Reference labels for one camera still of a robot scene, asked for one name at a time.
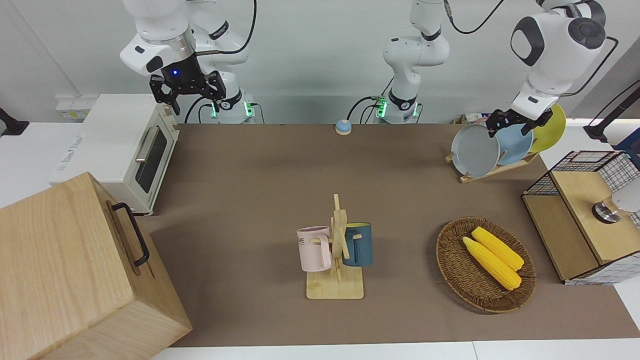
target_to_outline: black cable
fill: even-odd
[[[260,108],[260,117],[262,117],[262,123],[266,124],[266,122],[264,121],[264,111],[262,110],[262,105],[258,104],[257,102],[253,102],[252,104]]]
[[[196,107],[196,104],[200,102],[200,100],[204,99],[204,96],[201,96],[198,100],[194,101],[193,104],[191,104],[191,107],[189,108],[189,111],[187,111],[187,115],[184,117],[184,123],[186,124],[187,121],[189,120],[189,115],[191,115],[191,112],[193,111],[193,108]]]
[[[212,107],[213,107],[213,105],[211,105],[211,104],[204,104],[204,105],[200,105],[200,107],[199,107],[199,109],[198,109],[198,123],[199,123],[199,124],[202,124],[202,117],[200,116],[200,112],[202,111],[202,108],[204,108],[204,107],[212,108]]]
[[[347,120],[349,120],[349,118],[351,118],[351,113],[353,113],[353,110],[355,110],[355,108],[360,105],[361,102],[363,101],[367,101],[367,100],[376,100],[375,96],[367,96],[367,97],[363,97],[362,99],[358,100],[352,107],[351,110],[349,110],[349,114],[347,115]]]
[[[638,83],[640,83],[640,79],[636,80],[633,84],[629,85],[626,89],[622,90],[622,92],[620,92],[620,94],[616,95],[616,97],[614,97],[611,101],[609,101],[608,104],[606,104],[604,106],[604,108],[602,108],[602,110],[600,110],[600,112],[598,112],[598,114],[596,116],[593,117],[593,120],[589,123],[588,126],[591,126],[591,124],[593,124],[593,122],[611,105],[613,104],[613,102],[615,100],[618,100],[619,97],[621,97],[625,92],[628,92],[629,89],[631,89],[632,87],[636,86]]]
[[[464,31],[464,30],[460,30],[458,29],[458,27],[455,25],[455,23],[453,22],[453,12],[451,11],[451,5],[449,4],[449,0],[444,0],[444,10],[447,13],[447,17],[449,18],[449,22],[451,23],[451,26],[453,26],[453,28],[461,34],[473,34],[476,31],[480,30],[480,28],[482,28],[487,21],[489,21],[489,19],[491,18],[491,16],[493,16],[493,14],[496,12],[496,10],[498,10],[498,8],[500,7],[500,5],[502,5],[502,3],[504,2],[504,0],[500,0],[498,2],[498,5],[495,6],[495,8],[493,8],[493,10],[489,13],[489,15],[487,15],[487,17],[485,18],[484,21],[482,21],[482,23],[480,23],[480,25],[478,25],[477,28],[471,30],[471,31]]]
[[[604,57],[604,59],[602,59],[602,61],[600,62],[600,64],[598,65],[598,67],[593,71],[593,74],[591,74],[591,76],[589,77],[589,79],[587,79],[587,81],[584,83],[584,85],[578,89],[578,91],[576,92],[571,92],[571,93],[565,93],[562,95],[562,97],[569,97],[569,96],[574,96],[579,94],[581,91],[584,90],[584,88],[587,87],[587,85],[589,85],[589,83],[591,82],[591,80],[593,79],[594,76],[596,76],[596,74],[598,74],[598,71],[600,71],[600,68],[602,68],[602,66],[607,62],[607,60],[609,59],[609,57],[611,56],[611,54],[613,54],[613,52],[616,50],[616,48],[618,47],[618,44],[620,44],[620,41],[618,41],[617,38],[614,37],[606,37],[607,40],[611,40],[613,41],[613,47],[611,48],[611,50],[609,50],[609,53],[607,54],[607,56]]]
[[[364,118],[364,113],[367,112],[368,108],[371,108],[371,111],[373,111],[373,108],[377,107],[377,105],[373,104],[373,105],[369,105],[366,108],[364,108],[364,110],[362,110],[362,113],[360,114],[360,122],[359,124],[362,124],[362,119]]]
[[[391,86],[391,83],[393,82],[395,76],[391,77],[391,80],[389,80],[389,83],[385,86],[385,89],[382,90],[382,92],[380,93],[380,96],[384,96],[385,92],[387,91],[387,89]],[[371,109],[371,111],[369,112],[369,115],[367,116],[367,120],[365,120],[365,124],[369,122],[369,119],[371,118],[371,114],[373,114],[373,108]]]
[[[246,37],[246,41],[244,45],[242,45],[238,50],[233,51],[223,51],[223,50],[210,50],[210,51],[199,51],[196,53],[196,56],[201,55],[215,55],[215,54],[237,54],[242,50],[246,49],[247,45],[249,45],[249,41],[251,41],[251,37],[253,36],[253,30],[255,29],[255,18],[258,14],[258,1],[253,0],[253,20],[251,21],[251,29],[249,30],[249,35]]]
[[[420,117],[422,116],[422,111],[424,110],[424,105],[422,105],[422,103],[418,103],[418,105],[416,105],[416,108],[418,106],[420,106],[420,112],[418,113],[418,119],[415,121],[416,124],[420,122]]]

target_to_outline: pink mug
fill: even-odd
[[[331,268],[330,235],[328,226],[312,226],[298,230],[298,250],[303,271],[318,272]]]

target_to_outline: yellow plate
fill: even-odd
[[[560,105],[555,104],[551,106],[551,111],[554,114],[547,122],[547,125],[538,126],[533,129],[534,143],[531,146],[531,152],[540,152],[549,149],[555,145],[564,134],[564,128],[566,127],[566,115]]]

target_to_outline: oven window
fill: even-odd
[[[151,153],[149,154],[147,162],[141,163],[138,166],[138,172],[136,173],[136,182],[140,187],[142,187],[142,190],[144,190],[145,193],[149,193],[149,190],[151,190],[151,184],[156,178],[156,172],[158,170],[158,166],[160,166],[165,149],[166,137],[164,137],[163,132],[159,130],[156,142],[154,142],[153,148],[151,148]]]

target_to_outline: wooden box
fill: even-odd
[[[640,271],[640,231],[631,218],[597,220],[593,204],[611,195],[598,172],[551,172],[558,195],[522,198],[560,280],[568,284],[612,284]]]
[[[85,173],[0,209],[0,359],[150,359],[191,330],[148,233],[114,205]]]

